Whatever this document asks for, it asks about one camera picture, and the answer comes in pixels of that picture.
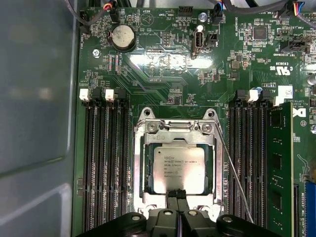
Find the cpu socket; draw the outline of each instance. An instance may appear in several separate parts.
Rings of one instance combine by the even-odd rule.
[[[186,190],[190,209],[216,220],[223,210],[222,129],[214,109],[201,119],[156,118],[142,110],[134,129],[134,209],[166,208],[169,190]]]

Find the black connector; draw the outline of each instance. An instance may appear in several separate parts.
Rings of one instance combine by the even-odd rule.
[[[280,52],[307,52],[307,41],[304,39],[294,39],[292,41],[283,41],[280,43]]]
[[[205,39],[205,46],[215,47],[218,41],[218,36],[216,33],[208,33]]]
[[[79,14],[80,14],[81,19],[83,19],[85,21],[89,21],[89,16],[87,15],[87,13],[85,11],[80,11]],[[89,26],[85,26],[83,23],[80,22],[79,28],[80,28],[80,32],[82,34],[85,34],[85,35],[90,34],[90,27]]]
[[[119,23],[120,22],[118,5],[117,5],[116,1],[113,2],[113,7],[110,8],[110,18],[111,18],[113,23]]]
[[[193,7],[192,6],[179,6],[178,16],[192,17]]]
[[[288,1],[284,7],[277,12],[277,17],[278,18],[291,18],[295,17],[294,15],[294,3],[301,4],[303,3],[302,1]]]
[[[223,10],[219,3],[214,6],[214,9],[211,14],[211,19],[213,25],[219,25],[223,20]]]

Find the blue cable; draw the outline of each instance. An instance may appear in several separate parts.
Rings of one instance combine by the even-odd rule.
[[[302,7],[305,5],[305,2],[303,2],[300,6],[299,6],[299,8],[298,8],[298,14],[300,14],[301,13],[301,9],[302,9]]]

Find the screw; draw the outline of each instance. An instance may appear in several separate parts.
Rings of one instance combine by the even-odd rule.
[[[232,220],[229,216],[225,216],[225,217],[223,218],[223,221],[225,221],[225,222],[227,222],[227,223],[233,222],[233,220]]]
[[[202,131],[203,132],[211,132],[212,131],[212,126],[210,124],[208,124],[208,123],[203,124]]]
[[[172,212],[171,211],[165,211],[164,214],[167,215],[167,216],[170,216],[170,215],[172,215]]]
[[[311,128],[312,134],[316,134],[316,125],[313,125]]]
[[[155,122],[150,122],[148,125],[147,125],[147,129],[148,131],[150,132],[156,132],[158,130],[158,126]]]
[[[200,22],[205,22],[207,21],[207,14],[205,12],[200,13],[200,15],[198,16],[198,20]]]
[[[198,213],[196,211],[189,211],[190,216],[196,216]]]
[[[101,56],[101,51],[99,49],[94,49],[92,55],[94,58],[99,58]]]
[[[133,220],[133,221],[138,221],[139,219],[140,219],[139,216],[133,216],[133,217],[132,217],[132,220]]]

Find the white slot latch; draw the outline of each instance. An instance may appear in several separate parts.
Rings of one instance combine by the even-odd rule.
[[[248,95],[246,97],[246,101],[248,103],[252,103],[255,102],[259,99],[259,94],[258,94],[258,90],[249,90],[248,91]]]
[[[85,102],[90,101],[91,97],[89,89],[80,89],[79,99]]]
[[[105,100],[106,101],[114,101],[114,90],[113,89],[106,89],[105,90]]]
[[[280,104],[284,103],[284,97],[281,96],[275,96],[273,98],[273,106],[279,106]]]

